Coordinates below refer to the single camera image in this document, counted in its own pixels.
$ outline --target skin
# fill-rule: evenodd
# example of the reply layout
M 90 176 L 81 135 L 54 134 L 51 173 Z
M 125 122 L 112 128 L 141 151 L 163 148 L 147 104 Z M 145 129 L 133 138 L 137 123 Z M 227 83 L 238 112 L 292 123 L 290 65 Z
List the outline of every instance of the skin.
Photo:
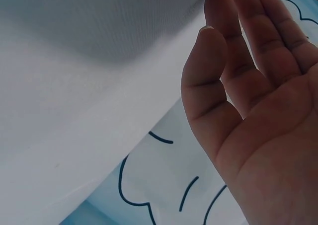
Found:
M 250 225 L 318 224 L 317 47 L 280 0 L 206 0 L 205 15 L 181 83 L 194 135 Z

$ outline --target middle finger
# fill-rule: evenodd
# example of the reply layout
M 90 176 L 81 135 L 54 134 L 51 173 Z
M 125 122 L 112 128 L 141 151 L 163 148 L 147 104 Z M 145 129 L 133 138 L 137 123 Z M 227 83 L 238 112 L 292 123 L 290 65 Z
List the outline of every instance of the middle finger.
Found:
M 280 86 L 301 71 L 260 0 L 234 0 L 259 69 L 276 86 Z

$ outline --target white fabric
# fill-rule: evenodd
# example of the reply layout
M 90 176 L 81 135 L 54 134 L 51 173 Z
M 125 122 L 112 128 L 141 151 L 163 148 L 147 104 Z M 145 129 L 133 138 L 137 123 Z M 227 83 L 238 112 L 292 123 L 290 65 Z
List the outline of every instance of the white fabric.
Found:
M 0 224 L 59 223 L 167 112 L 202 2 L 0 0 Z

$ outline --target palm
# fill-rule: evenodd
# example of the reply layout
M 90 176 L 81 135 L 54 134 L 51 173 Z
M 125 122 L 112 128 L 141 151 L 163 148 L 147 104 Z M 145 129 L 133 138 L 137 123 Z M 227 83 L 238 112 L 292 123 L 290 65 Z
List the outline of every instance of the palm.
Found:
M 184 68 L 189 123 L 251 225 L 313 224 L 318 49 L 280 0 L 234 2 L 206 0 L 207 24 L 221 34 L 202 30 Z

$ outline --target white surface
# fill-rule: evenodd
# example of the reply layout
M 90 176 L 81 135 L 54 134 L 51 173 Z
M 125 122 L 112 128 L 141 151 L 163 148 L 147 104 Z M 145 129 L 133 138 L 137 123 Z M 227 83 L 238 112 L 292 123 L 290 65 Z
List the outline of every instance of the white surface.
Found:
M 180 97 L 204 18 L 115 65 L 51 44 L 0 6 L 0 224 L 57 224 Z
M 173 143 L 146 135 L 119 165 L 122 173 L 114 170 L 87 201 L 121 225 L 241 225 L 245 217 L 193 136 L 181 100 L 152 132 Z M 137 206 L 145 203 L 155 222 L 146 206 Z

